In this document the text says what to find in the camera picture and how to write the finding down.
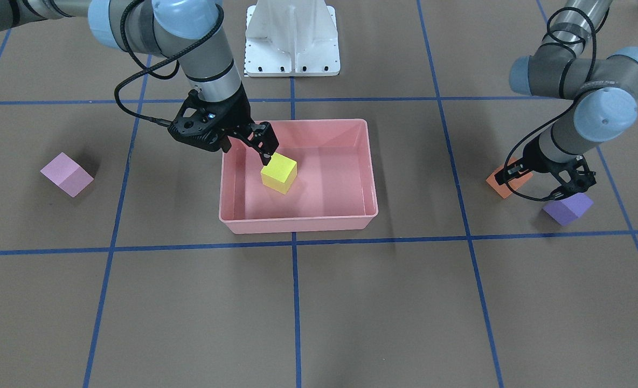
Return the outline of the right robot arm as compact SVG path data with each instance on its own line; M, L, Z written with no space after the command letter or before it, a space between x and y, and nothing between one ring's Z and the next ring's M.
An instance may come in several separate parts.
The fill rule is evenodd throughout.
M100 44L126 52L140 68L115 86L121 110L209 152L228 152L231 139L238 139L269 164L278 140L269 122L252 119L219 1L0 1L0 32L73 17L85 17ZM191 89L173 120L139 114L122 103L121 91L131 82L178 73Z

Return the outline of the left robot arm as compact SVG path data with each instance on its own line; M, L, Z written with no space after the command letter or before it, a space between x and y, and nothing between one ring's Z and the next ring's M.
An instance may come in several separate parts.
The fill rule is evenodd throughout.
M519 141L523 155L505 160L494 174L498 185L510 188L511 182L537 172L552 175L559 184L541 202L586 192L597 180L585 153L619 137L637 120L638 47L597 58L597 35L611 5L568 1L548 18L534 55L514 61L512 91L571 105Z

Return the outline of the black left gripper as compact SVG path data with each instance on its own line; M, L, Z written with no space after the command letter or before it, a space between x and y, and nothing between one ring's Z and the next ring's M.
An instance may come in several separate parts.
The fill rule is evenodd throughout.
M584 155L570 160L570 154L556 144L552 134L540 134L523 148L523 161L513 162L502 170L502 184L523 186L532 179L532 171L553 176L559 186L553 190L554 200L563 200L587 192L597 183L597 173L590 169Z

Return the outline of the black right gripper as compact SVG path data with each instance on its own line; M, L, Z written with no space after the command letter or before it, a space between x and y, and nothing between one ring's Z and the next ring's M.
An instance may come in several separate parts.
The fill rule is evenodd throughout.
M269 121L253 123L252 108L243 85L228 99L214 103L212 128L228 134L237 134L238 139L258 153L262 165L269 165L278 146L278 138Z

